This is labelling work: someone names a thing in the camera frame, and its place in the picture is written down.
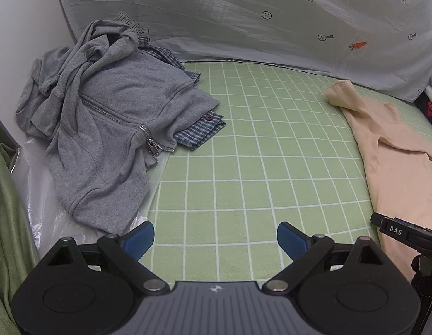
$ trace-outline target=black device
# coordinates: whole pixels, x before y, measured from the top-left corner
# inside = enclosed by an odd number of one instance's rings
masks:
[[[21,333],[408,335],[420,311],[416,291],[369,237],[335,244],[283,222],[277,239],[293,263],[262,288],[178,281],[172,289],[139,263],[153,239],[149,222],[96,244],[61,238],[12,299]]]
[[[379,231],[415,249],[419,255],[413,259],[411,267],[416,272],[411,284],[421,299],[419,317],[412,334],[420,335],[432,312],[432,230],[409,223],[399,218],[389,218],[374,213],[371,223]]]

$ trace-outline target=zipper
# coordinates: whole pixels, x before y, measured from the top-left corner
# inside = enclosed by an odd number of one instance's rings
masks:
[[[105,116],[108,119],[111,119],[112,121],[124,125],[124,126],[136,126],[141,132],[143,132],[144,136],[146,137],[146,146],[148,148],[148,151],[154,156],[154,158],[160,153],[160,151],[167,151],[167,152],[174,152],[173,149],[170,149],[168,147],[164,147],[157,142],[154,141],[151,132],[149,128],[147,128],[145,125],[142,124],[132,124],[126,121],[123,121],[122,119],[119,119],[118,117],[115,117],[114,115],[110,114],[109,112],[105,111],[104,109],[101,109],[97,105],[81,98],[81,101],[83,104],[90,108],[91,110]]]

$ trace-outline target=orange carrot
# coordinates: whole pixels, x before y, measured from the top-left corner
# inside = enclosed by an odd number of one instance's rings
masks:
[[[351,48],[352,51],[354,51],[354,49],[360,49],[362,46],[365,46],[367,43],[362,42],[362,43],[353,43],[351,45],[349,45],[349,48]]]

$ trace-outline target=silver screw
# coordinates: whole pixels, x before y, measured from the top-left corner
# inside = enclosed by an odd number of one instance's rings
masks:
[[[143,287],[149,291],[159,291],[165,288],[166,284],[161,279],[148,279],[143,283]]]
[[[282,292],[282,291],[285,291],[289,287],[287,282],[283,281],[282,279],[273,279],[273,280],[267,282],[266,286],[270,291],[273,291],[273,292]]]

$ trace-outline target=gray sweatshirt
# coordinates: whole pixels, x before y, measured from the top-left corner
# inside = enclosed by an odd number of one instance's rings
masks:
[[[125,24],[90,23],[74,48],[35,60],[16,111],[21,129],[51,140],[45,157],[66,211],[117,234],[145,197],[158,152],[218,104],[137,45]]]

